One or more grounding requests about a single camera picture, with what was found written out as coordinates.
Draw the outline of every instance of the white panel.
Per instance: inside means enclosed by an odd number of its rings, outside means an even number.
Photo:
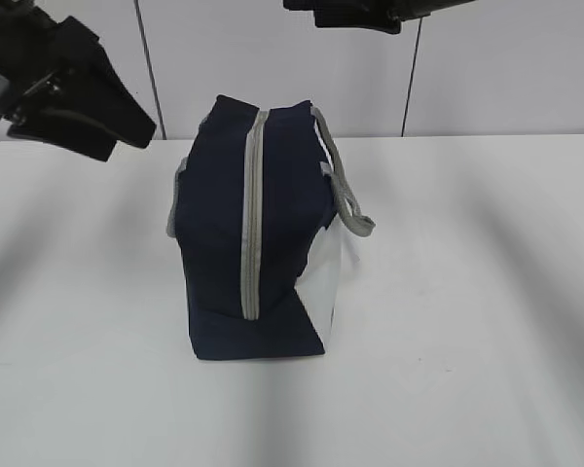
[[[338,145],[378,226],[329,352],[203,363],[164,232],[190,142],[0,143],[0,466],[584,467],[584,136]]]
[[[425,19],[407,129],[584,133],[584,0],[479,0]]]
[[[336,217],[329,229],[320,229],[313,239],[308,264],[295,286],[325,350],[331,338],[341,266],[342,222]]]
[[[262,108],[312,99],[336,135],[399,135],[416,25],[319,30],[281,0],[141,0],[169,137],[193,137],[217,94]]]
[[[132,0],[36,0],[35,4],[56,21],[71,16],[97,34],[130,93],[158,121]],[[8,128],[9,123],[0,123],[0,140],[8,139]]]

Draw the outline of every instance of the zipper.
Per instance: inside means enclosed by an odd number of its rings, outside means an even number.
[[[262,210],[264,188],[264,125],[269,111],[258,112],[246,136],[244,153],[244,210],[240,256],[242,316],[260,317],[260,268],[262,265]]]

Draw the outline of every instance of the navy blue bag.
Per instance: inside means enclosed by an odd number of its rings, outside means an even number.
[[[177,171],[168,223],[197,356],[324,354],[341,224],[360,236],[374,228],[319,110],[306,101],[260,111],[219,96]]]

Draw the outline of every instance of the gray trim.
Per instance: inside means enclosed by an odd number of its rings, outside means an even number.
[[[260,317],[260,269],[262,265],[262,210],[264,184],[264,125],[269,111],[258,112],[246,135],[244,153],[244,208],[240,252],[240,301],[242,316]]]
[[[166,234],[171,238],[175,238],[175,216],[177,215],[177,201],[179,199],[179,176],[186,170],[188,158],[184,158],[175,171],[175,181],[173,185],[173,205],[171,212],[168,214],[168,222],[166,223]]]
[[[359,201],[357,201],[357,198],[352,192],[352,188],[348,184],[340,151],[338,151],[333,136],[331,136],[327,122],[317,107],[311,107],[311,114],[315,116],[320,136],[322,136],[322,140],[331,156],[333,167],[326,162],[322,162],[320,166],[322,168],[322,174],[331,179],[333,197],[335,198],[336,207],[342,218],[342,222],[353,234],[357,236],[370,236],[376,224],[361,212]]]

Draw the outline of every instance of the black bag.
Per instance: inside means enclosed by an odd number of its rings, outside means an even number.
[[[309,101],[260,111],[219,96],[177,172],[168,224],[182,252],[197,356],[323,354],[341,223],[360,236],[374,228],[320,112]]]

